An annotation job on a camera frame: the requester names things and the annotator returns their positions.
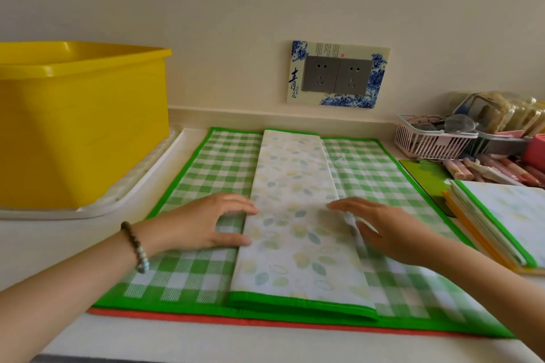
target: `green and white gingham cloth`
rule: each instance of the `green and white gingham cloth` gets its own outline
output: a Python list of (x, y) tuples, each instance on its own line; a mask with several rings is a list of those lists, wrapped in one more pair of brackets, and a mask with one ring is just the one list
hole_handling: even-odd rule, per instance
[[(324, 139), (340, 198), (360, 197), (403, 208), (434, 232), (465, 240), (429, 197), (419, 193), (403, 168), (375, 140)], [(379, 316), (451, 320), (502, 329), (483, 306), (457, 285), (424, 267), (405, 265), (375, 251), (357, 234), (357, 250)]]
[[(187, 169), (165, 194), (162, 214), (213, 193), (250, 196), (261, 134), (214, 130)], [(241, 232), (243, 214), (221, 216), (218, 232)], [(223, 304), (233, 275), (237, 249), (166, 251), (150, 259), (145, 274), (133, 271), (106, 296), (121, 295), (143, 302)]]

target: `person's left hand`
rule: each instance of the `person's left hand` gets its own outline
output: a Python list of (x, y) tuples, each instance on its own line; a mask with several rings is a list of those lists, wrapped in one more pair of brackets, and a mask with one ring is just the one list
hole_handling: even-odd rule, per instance
[(220, 215), (241, 211), (248, 214), (259, 212), (254, 203), (242, 195), (212, 194), (139, 222), (133, 229), (148, 255), (170, 249), (193, 251), (250, 245), (252, 240), (248, 236), (216, 232)]

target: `beige wall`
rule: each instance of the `beige wall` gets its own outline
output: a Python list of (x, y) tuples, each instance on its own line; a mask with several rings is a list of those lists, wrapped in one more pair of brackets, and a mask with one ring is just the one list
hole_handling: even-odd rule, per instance
[[(384, 121), (453, 90), (545, 99), (545, 0), (0, 0), (0, 39), (172, 48), (172, 106)], [(377, 107), (287, 105), (292, 39), (390, 47)]]

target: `outlet cover sticker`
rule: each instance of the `outlet cover sticker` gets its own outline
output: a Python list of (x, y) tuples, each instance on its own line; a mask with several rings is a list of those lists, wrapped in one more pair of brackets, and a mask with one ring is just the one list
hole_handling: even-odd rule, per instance
[[(303, 91), (303, 70), (307, 56), (365, 59), (373, 62), (367, 89), (362, 95)], [(293, 41), (288, 75), (288, 103), (305, 105), (346, 106), (371, 109), (375, 107), (390, 48), (334, 43)]]

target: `blue flower pattern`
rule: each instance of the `blue flower pattern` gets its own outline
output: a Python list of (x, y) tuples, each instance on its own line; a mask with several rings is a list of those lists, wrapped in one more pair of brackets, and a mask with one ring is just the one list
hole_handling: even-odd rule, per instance
[(373, 68), (371, 69), (371, 75), (369, 75), (369, 82), (367, 83), (367, 91), (365, 96), (361, 95), (344, 95), (344, 94), (331, 94), (327, 98), (322, 99), (320, 105), (329, 106), (347, 106), (371, 109), (374, 108), (380, 85), (384, 77), (384, 70), (387, 62), (380, 54), (373, 54)]
[(293, 41), (292, 44), (292, 62), (302, 61), (309, 54), (307, 47), (309, 44), (305, 41)]

